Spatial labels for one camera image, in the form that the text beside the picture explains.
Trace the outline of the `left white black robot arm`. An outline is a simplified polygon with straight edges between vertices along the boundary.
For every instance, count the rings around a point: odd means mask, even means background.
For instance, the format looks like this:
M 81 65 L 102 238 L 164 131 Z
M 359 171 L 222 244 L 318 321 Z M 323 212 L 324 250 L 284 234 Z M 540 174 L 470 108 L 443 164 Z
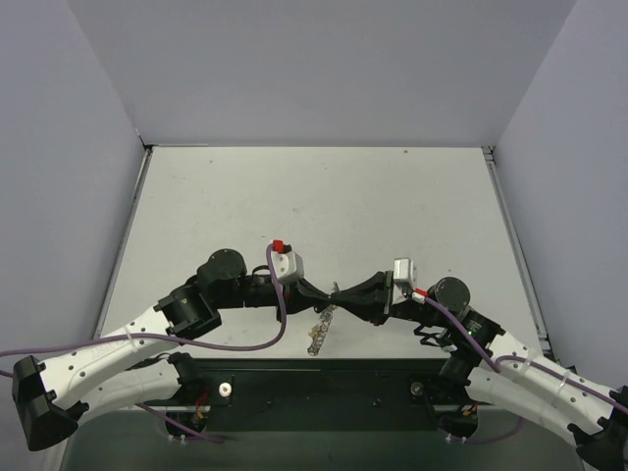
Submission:
M 274 241 L 264 265 L 249 271 L 243 256 L 220 249 L 181 286 L 111 334 L 76 346 L 18 353 L 12 399 L 30 451 L 71 436 L 87 419 L 150 400 L 198 398 L 201 380 L 179 347 L 204 347 L 223 309 L 274 307 L 280 329 L 288 315 L 326 306 L 329 295 L 304 279 L 301 257 Z

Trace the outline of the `metal ring disc with keyrings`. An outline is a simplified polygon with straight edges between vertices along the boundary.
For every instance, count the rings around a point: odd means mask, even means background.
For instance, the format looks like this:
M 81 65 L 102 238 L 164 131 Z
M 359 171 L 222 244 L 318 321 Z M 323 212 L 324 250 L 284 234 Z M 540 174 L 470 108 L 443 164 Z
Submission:
M 311 342 L 307 347 L 307 353 L 310 356 L 317 356 L 320 353 L 320 350 L 329 333 L 334 319 L 334 312 L 336 310 L 337 307 L 334 304 L 330 304 L 318 312 L 318 320 L 309 333 Z

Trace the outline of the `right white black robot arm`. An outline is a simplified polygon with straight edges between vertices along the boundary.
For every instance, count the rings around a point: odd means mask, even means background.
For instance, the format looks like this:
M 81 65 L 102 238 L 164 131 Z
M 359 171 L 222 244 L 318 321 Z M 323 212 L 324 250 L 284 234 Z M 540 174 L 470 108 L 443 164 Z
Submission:
M 470 298 L 458 278 L 420 289 L 393 270 L 330 301 L 376 326 L 390 318 L 416 323 L 422 342 L 448 355 L 440 372 L 446 385 L 554 433 L 597 470 L 626 469 L 626 388 L 595 383 L 548 359 L 475 310 Z

